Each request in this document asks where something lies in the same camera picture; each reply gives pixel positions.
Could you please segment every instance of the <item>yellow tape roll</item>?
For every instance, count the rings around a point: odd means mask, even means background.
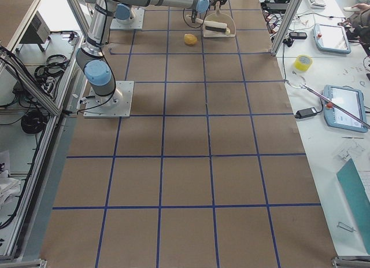
[[[312,59],[310,56],[306,56],[306,55],[299,55],[296,59],[295,59],[295,62],[294,62],[294,67],[297,69],[297,70],[300,70],[300,71],[307,71],[307,69],[311,66],[312,64]]]

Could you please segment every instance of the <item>metal bracket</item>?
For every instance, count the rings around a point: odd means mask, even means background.
[[[117,19],[112,20],[112,24],[110,25],[111,31],[126,31],[126,30],[142,30],[143,23],[144,23],[144,9],[132,9],[135,12],[135,18],[133,22],[129,24],[122,24],[117,21]]]
[[[131,111],[132,95],[134,93],[134,81],[117,81],[116,88],[122,93],[121,99],[117,100],[110,106],[96,107],[91,110],[84,111],[83,116],[85,118],[128,118]],[[90,96],[94,96],[95,92],[93,88],[90,89]],[[95,99],[87,101],[86,109],[98,106],[99,104]]]

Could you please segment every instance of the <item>teal folder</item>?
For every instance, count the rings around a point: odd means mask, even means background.
[[[336,176],[356,220],[365,249],[370,254],[370,201],[352,159],[338,171]]]

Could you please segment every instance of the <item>robotic arm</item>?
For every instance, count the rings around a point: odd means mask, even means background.
[[[107,43],[109,28],[117,5],[173,6],[192,9],[193,14],[206,12],[209,0],[97,0],[86,42],[79,49],[76,60],[95,91],[95,99],[101,105],[116,101],[116,82],[102,54],[101,47]]]

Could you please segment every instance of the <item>yellow sponge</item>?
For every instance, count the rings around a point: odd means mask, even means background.
[[[198,43],[198,38],[192,34],[185,34],[184,35],[184,42],[186,45],[195,45]]]

